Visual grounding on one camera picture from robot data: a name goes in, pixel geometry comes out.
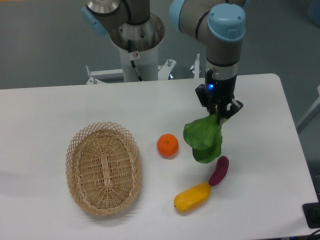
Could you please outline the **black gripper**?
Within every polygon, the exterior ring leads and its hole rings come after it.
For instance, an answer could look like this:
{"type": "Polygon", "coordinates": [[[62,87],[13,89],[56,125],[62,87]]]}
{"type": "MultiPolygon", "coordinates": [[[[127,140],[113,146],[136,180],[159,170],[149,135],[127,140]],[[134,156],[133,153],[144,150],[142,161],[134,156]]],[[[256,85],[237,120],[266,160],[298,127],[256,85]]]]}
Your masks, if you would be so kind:
{"type": "Polygon", "coordinates": [[[209,115],[218,115],[218,124],[222,125],[243,107],[243,103],[235,99],[234,90],[237,77],[219,80],[212,69],[205,73],[204,84],[200,84],[195,92],[200,104],[207,109],[209,115]]]}

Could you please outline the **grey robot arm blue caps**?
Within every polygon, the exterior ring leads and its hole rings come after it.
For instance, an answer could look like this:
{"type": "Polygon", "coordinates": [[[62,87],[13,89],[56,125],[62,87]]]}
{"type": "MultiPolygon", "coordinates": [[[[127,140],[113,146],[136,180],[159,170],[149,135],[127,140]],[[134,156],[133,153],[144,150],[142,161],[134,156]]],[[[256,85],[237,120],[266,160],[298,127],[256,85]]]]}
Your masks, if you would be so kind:
{"type": "MultiPolygon", "coordinates": [[[[217,114],[221,125],[243,104],[235,99],[242,42],[246,32],[244,0],[175,0],[171,24],[206,46],[205,82],[196,88],[203,107],[217,114]]],[[[89,0],[83,18],[97,34],[108,34],[122,54],[127,82],[158,79],[158,59],[152,56],[165,35],[162,20],[148,0],[89,0]]]]}

